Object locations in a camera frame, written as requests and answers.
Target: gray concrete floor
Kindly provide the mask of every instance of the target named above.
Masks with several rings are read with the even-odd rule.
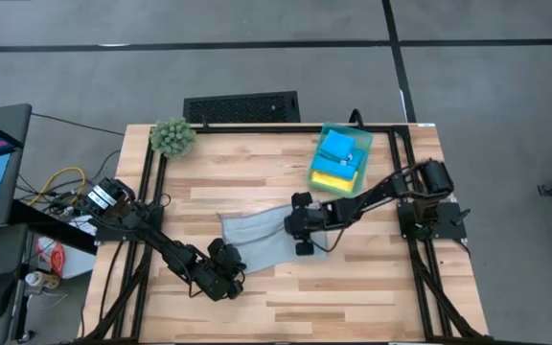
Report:
[[[393,1],[401,39],[552,37],[552,1]],[[0,1],[0,45],[386,39],[380,1]],[[466,223],[489,329],[552,343],[552,47],[406,48],[419,122],[436,123]],[[180,116],[187,97],[297,90],[302,121],[400,122],[390,49],[0,54],[0,104],[124,130]],[[33,118],[22,174],[93,174],[121,138]],[[108,164],[112,174],[116,159]],[[28,327],[71,339],[88,279]]]

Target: black vent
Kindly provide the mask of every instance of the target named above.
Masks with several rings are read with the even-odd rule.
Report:
[[[297,92],[273,92],[184,100],[191,124],[299,123]]]

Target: teal plastic bin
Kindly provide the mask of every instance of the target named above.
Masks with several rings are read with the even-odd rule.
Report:
[[[314,159],[316,159],[316,156],[318,155],[318,148],[321,146],[321,144],[323,144],[323,141],[325,141],[325,138],[327,138],[327,134],[330,132],[330,130],[335,130],[340,134],[355,138],[355,147],[365,152],[365,156],[361,160],[361,164],[359,164],[359,168],[357,169],[355,186],[350,192],[342,191],[340,189],[326,186],[321,183],[315,183],[311,180],[312,163],[314,163]],[[329,192],[336,196],[353,197],[358,195],[359,192],[361,192],[361,187],[363,185],[363,177],[365,177],[365,166],[367,165],[368,157],[370,156],[372,140],[374,140],[374,135],[372,133],[366,132],[365,130],[360,130],[348,126],[340,126],[331,123],[323,124],[323,128],[321,128],[321,137],[319,138],[316,149],[314,150],[314,157],[312,158],[310,169],[308,170],[308,185],[313,188]]]

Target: yellow cable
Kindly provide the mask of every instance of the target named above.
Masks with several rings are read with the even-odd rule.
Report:
[[[51,183],[53,183],[53,181],[55,180],[55,178],[57,178],[57,176],[59,176],[62,173],[67,173],[67,172],[72,172],[72,171],[77,171],[78,173],[80,173],[80,176],[82,176],[82,184],[80,185],[80,188],[78,189],[78,192],[76,193],[76,196],[74,197],[74,199],[72,199],[72,202],[71,202],[71,204],[74,204],[76,202],[76,200],[78,200],[78,195],[81,193],[82,188],[84,188],[84,184],[86,184],[86,176],[84,175],[84,171],[81,168],[78,168],[78,167],[69,167],[69,168],[61,169],[58,172],[55,172],[55,174],[50,176],[48,181],[46,181],[46,184],[44,185],[42,190],[39,192],[39,194],[36,195],[33,200],[29,201],[29,203],[27,205],[33,206],[41,197],[43,197],[44,193],[48,190],[48,187],[50,187]]]

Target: blue sponge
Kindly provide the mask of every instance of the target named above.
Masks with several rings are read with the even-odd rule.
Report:
[[[330,130],[327,138],[325,138],[319,148],[319,153],[333,160],[348,161],[350,159],[349,154],[354,146],[355,139],[340,134],[335,130]]]
[[[350,165],[351,167],[358,169],[359,164],[361,164],[361,160],[363,160],[363,157],[365,156],[365,152],[363,149],[353,148],[351,149],[351,156],[353,156],[353,158],[350,161],[347,161],[346,165]]]
[[[312,168],[318,172],[328,173],[332,176],[341,177],[347,180],[355,177],[356,169],[350,165],[344,165],[323,156],[316,156],[312,162]]]

